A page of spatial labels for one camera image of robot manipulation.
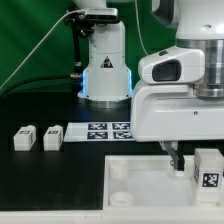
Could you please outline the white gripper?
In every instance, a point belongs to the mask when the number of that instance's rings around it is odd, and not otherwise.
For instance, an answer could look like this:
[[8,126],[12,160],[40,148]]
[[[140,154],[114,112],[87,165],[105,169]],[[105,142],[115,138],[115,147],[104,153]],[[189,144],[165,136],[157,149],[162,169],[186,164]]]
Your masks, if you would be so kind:
[[189,85],[138,83],[131,103],[131,134],[139,142],[160,141],[176,176],[185,159],[177,141],[224,139],[224,99],[199,98]]

